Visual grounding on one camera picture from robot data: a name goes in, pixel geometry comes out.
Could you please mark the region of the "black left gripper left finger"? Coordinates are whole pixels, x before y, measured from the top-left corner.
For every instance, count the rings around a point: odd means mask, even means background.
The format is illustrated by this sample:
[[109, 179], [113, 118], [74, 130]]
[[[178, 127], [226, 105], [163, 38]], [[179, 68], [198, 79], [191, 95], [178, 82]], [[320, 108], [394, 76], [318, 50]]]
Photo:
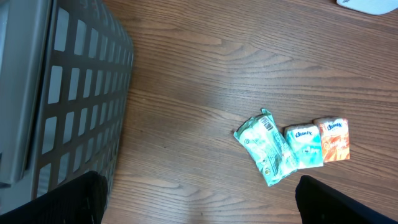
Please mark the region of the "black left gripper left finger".
[[106, 177], [89, 171], [1, 215], [1, 224], [101, 223], [107, 194]]

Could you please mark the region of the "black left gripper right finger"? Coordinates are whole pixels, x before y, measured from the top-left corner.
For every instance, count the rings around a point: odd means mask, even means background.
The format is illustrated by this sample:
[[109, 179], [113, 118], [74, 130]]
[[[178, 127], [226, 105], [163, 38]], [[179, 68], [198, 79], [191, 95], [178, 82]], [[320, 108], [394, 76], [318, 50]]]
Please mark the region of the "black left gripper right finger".
[[295, 199], [303, 224], [397, 224], [309, 175], [301, 176]]

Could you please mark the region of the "teal tissue pack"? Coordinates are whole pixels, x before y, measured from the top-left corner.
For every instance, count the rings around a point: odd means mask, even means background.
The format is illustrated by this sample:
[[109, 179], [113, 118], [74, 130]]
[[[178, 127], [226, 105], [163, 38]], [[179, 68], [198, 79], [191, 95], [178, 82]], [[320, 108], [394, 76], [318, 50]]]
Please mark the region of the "teal tissue pack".
[[299, 169], [323, 167], [320, 131], [316, 125], [288, 126], [284, 130], [284, 137], [297, 156]]

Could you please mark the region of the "orange tissue pack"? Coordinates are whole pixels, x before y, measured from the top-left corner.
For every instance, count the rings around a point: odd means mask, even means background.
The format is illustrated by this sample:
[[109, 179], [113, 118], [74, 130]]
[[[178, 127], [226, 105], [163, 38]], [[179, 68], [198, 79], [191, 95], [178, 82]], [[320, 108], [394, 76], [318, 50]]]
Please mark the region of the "orange tissue pack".
[[324, 162], [350, 159], [349, 126], [346, 118], [319, 118], [313, 123], [320, 131]]

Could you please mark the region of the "mint green wipes pack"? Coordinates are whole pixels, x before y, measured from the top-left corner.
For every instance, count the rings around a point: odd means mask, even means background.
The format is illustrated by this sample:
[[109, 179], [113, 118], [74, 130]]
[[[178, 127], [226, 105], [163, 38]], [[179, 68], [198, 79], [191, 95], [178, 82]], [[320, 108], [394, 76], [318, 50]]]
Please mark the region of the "mint green wipes pack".
[[273, 115], [263, 108], [234, 132], [234, 137], [247, 150], [268, 186], [279, 183], [299, 168], [299, 160], [283, 135]]

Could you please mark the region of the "white barcode scanner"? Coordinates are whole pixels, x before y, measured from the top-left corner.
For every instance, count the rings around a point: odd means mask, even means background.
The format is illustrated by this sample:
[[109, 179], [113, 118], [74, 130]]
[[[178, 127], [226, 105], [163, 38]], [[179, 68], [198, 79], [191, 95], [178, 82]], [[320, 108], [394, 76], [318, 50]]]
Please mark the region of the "white barcode scanner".
[[336, 3], [345, 8], [374, 16], [387, 14], [397, 9], [397, 0], [337, 0]]

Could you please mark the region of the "grey plastic basket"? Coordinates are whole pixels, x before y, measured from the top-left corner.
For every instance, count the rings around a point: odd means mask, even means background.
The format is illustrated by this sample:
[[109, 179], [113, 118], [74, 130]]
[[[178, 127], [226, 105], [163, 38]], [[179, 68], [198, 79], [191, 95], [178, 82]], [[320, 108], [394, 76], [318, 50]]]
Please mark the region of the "grey plastic basket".
[[102, 0], [1, 2], [1, 213], [89, 171], [113, 182], [133, 61]]

